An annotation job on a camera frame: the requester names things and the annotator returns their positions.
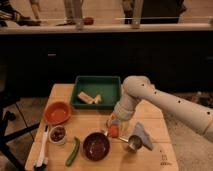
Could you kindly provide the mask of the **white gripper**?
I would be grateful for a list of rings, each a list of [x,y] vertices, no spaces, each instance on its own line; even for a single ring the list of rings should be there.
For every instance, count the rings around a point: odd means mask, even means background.
[[[114,114],[111,114],[106,121],[106,126],[109,132],[119,129],[119,120],[130,120],[135,112],[138,101],[124,94],[114,107]]]

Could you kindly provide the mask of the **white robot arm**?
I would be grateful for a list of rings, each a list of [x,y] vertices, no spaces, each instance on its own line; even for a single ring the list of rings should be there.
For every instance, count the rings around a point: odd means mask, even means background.
[[[123,95],[116,103],[107,126],[128,122],[142,100],[174,115],[195,133],[213,143],[213,109],[157,90],[146,76],[128,76],[124,79]]]

